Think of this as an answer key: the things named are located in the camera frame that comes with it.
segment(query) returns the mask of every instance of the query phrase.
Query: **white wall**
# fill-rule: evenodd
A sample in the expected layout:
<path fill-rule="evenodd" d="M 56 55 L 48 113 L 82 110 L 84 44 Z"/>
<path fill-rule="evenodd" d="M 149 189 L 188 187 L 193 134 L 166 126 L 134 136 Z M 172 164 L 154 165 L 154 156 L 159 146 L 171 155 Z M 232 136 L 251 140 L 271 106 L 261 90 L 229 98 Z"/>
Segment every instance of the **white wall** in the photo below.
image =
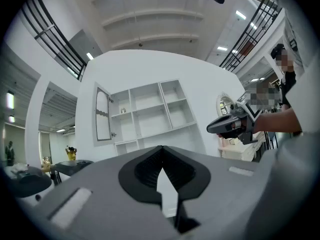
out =
<path fill-rule="evenodd" d="M 115 156 L 114 145 L 94 147 L 91 120 L 94 84 L 111 94 L 161 81 L 179 79 L 197 120 L 205 151 L 220 156 L 218 137 L 207 132 L 207 125 L 218 117 L 216 99 L 221 92 L 236 100 L 244 92 L 233 73 L 174 53 L 151 50 L 110 51 L 88 63 L 79 90 L 75 125 L 78 159 L 99 161 Z"/>
<path fill-rule="evenodd" d="M 42 0 L 54 22 L 69 41 L 77 34 L 81 27 L 74 21 L 65 0 Z"/>
<path fill-rule="evenodd" d="M 14 161 L 15 163 L 26 164 L 25 156 L 25 130 L 5 124 L 5 139 L 4 147 L 9 145 L 9 142 L 13 142 Z"/>
<path fill-rule="evenodd" d="M 64 137 L 61 133 L 50 133 L 50 150 L 52 164 L 68 161 L 66 148 L 68 144 L 68 138 Z"/>
<path fill-rule="evenodd" d="M 66 141 L 67 141 L 67 145 L 69 147 L 74 147 L 75 149 L 77 148 L 77 145 L 76 145 L 76 135 L 75 134 L 71 134 L 71 135 L 67 135 L 65 136 L 66 138 Z"/>
<path fill-rule="evenodd" d="M 16 16 L 11 22 L 5 34 L 4 42 L 10 51 L 31 69 L 41 76 L 45 76 L 54 85 L 71 95 L 78 96 L 80 82 L 41 47 L 23 25 L 19 16 Z"/>
<path fill-rule="evenodd" d="M 23 25 L 19 16 L 16 16 L 12 21 L 4 37 L 4 42 L 10 53 L 23 61 L 25 66 L 22 69 L 32 69 L 40 75 L 30 100 L 25 122 L 26 160 L 32 166 L 40 167 L 38 128 L 41 106 L 47 87 L 52 82 L 58 90 L 62 89 L 77 97 L 81 83 L 41 47 Z"/>

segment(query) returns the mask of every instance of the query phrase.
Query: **shelf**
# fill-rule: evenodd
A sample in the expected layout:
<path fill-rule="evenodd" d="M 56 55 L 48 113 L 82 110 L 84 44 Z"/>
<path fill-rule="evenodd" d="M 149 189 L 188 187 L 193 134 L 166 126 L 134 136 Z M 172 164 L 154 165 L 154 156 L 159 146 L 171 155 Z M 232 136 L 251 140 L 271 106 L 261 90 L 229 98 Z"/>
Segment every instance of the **shelf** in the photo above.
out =
<path fill-rule="evenodd" d="M 136 138 L 136 131 L 132 121 L 132 113 L 123 113 L 111 118 L 112 132 L 116 134 L 114 142 L 132 141 Z"/>
<path fill-rule="evenodd" d="M 178 128 L 194 121 L 186 99 L 168 103 L 167 106 L 173 128 Z"/>
<path fill-rule="evenodd" d="M 177 99 L 175 101 L 167 102 L 167 104 L 178 103 L 178 102 L 182 102 L 182 101 L 186 101 L 186 100 L 187 100 L 186 98 L 181 98 L 181 99 Z"/>
<path fill-rule="evenodd" d="M 133 140 L 124 140 L 124 141 L 115 142 L 114 144 L 115 144 L 116 146 L 118 146 L 118 145 L 122 145 L 122 144 L 127 144 L 127 143 L 136 142 L 136 141 L 137 141 L 136 139 L 133 139 Z"/>
<path fill-rule="evenodd" d="M 164 104 L 134 111 L 132 114 L 137 138 L 172 129 Z"/>
<path fill-rule="evenodd" d="M 121 109 L 125 108 L 126 113 L 131 111 L 129 90 L 124 90 L 111 95 L 113 103 L 110 103 L 111 115 L 119 115 Z"/>
<path fill-rule="evenodd" d="M 196 122 L 190 122 L 190 123 L 187 123 L 187 124 L 185 124 L 185 125 L 181 125 L 181 126 L 179 126 L 179 127 L 176 127 L 176 128 L 174 128 L 174 129 L 171 129 L 171 130 L 166 130 L 166 131 L 162 131 L 162 132 L 158 132 L 158 133 L 146 135 L 146 136 L 143 136 L 143 137 L 138 137 L 137 139 L 138 139 L 138 140 L 142 140 L 142 139 L 150 138 L 150 137 L 153 137 L 153 136 L 170 133 L 170 132 L 173 132 L 173 131 L 176 131 L 176 130 L 179 130 L 179 129 L 182 129 L 182 128 L 185 128 L 185 127 L 193 126 L 193 125 L 195 125 L 195 124 L 197 124 L 197 123 L 196 123 Z"/>
<path fill-rule="evenodd" d="M 154 105 L 154 106 L 145 107 L 145 108 L 135 110 L 135 111 L 133 111 L 133 113 L 139 114 L 139 115 L 148 114 L 148 113 L 158 111 L 159 109 L 162 109 L 163 107 L 164 107 L 164 103 L 161 103 L 159 105 Z"/>
<path fill-rule="evenodd" d="M 179 80 L 162 82 L 161 88 L 166 103 L 171 103 L 186 98 Z"/>
<path fill-rule="evenodd" d="M 125 112 L 125 113 L 120 113 L 120 114 L 115 114 L 111 116 L 112 118 L 126 118 L 126 115 L 131 116 L 131 112 Z"/>
<path fill-rule="evenodd" d="M 115 148 L 118 156 L 121 156 L 133 151 L 137 151 L 138 145 L 137 145 L 137 141 L 134 140 L 134 141 L 125 142 L 122 144 L 117 144 L 115 145 Z"/>
<path fill-rule="evenodd" d="M 130 96 L 133 111 L 153 107 L 164 103 L 158 83 L 130 89 Z"/>

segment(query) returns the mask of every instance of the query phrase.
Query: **fluorescent light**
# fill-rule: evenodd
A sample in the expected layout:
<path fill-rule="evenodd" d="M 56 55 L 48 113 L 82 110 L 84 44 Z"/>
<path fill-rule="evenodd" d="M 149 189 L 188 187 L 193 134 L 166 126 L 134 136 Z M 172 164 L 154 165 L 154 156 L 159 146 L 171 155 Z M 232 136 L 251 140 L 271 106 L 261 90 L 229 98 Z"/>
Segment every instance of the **fluorescent light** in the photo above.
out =
<path fill-rule="evenodd" d="M 67 66 L 66 68 L 68 69 L 68 71 L 70 72 L 71 75 L 78 78 L 77 74 L 75 72 L 73 72 L 73 70 L 70 67 Z"/>
<path fill-rule="evenodd" d="M 253 27 L 254 30 L 257 29 L 257 26 L 253 22 L 250 23 L 250 26 Z"/>
<path fill-rule="evenodd" d="M 14 123 L 15 122 L 15 117 L 13 115 L 9 116 L 9 122 Z"/>
<path fill-rule="evenodd" d="M 90 60 L 93 60 L 93 59 L 94 59 L 94 57 L 92 57 L 92 55 L 91 55 L 90 52 L 88 52 L 86 55 L 88 56 L 88 58 L 89 58 Z"/>
<path fill-rule="evenodd" d="M 244 19 L 244 20 L 247 18 L 246 16 L 244 16 L 244 15 L 243 15 L 240 11 L 238 11 L 238 10 L 235 12 L 235 14 L 239 15 L 239 16 L 240 16 L 242 19 Z"/>
<path fill-rule="evenodd" d="M 6 106 L 9 109 L 15 108 L 15 95 L 12 91 L 9 91 L 6 93 Z"/>
<path fill-rule="evenodd" d="M 228 48 L 224 48 L 224 47 L 221 47 L 221 46 L 218 46 L 217 49 L 218 49 L 218 50 L 222 50 L 222 51 L 227 51 L 227 50 L 228 50 Z"/>

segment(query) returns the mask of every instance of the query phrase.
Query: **staircase railing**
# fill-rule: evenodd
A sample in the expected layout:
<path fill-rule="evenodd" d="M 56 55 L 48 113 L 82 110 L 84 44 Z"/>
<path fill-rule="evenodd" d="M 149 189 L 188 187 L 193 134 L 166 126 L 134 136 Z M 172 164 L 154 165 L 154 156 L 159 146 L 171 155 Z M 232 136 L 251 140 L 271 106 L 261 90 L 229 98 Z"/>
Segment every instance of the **staircase railing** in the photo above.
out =
<path fill-rule="evenodd" d="M 274 1 L 261 0 L 240 38 L 219 66 L 233 72 L 266 34 L 280 11 Z"/>
<path fill-rule="evenodd" d="M 34 39 L 79 81 L 87 63 L 62 34 L 42 0 L 27 0 L 21 8 Z"/>

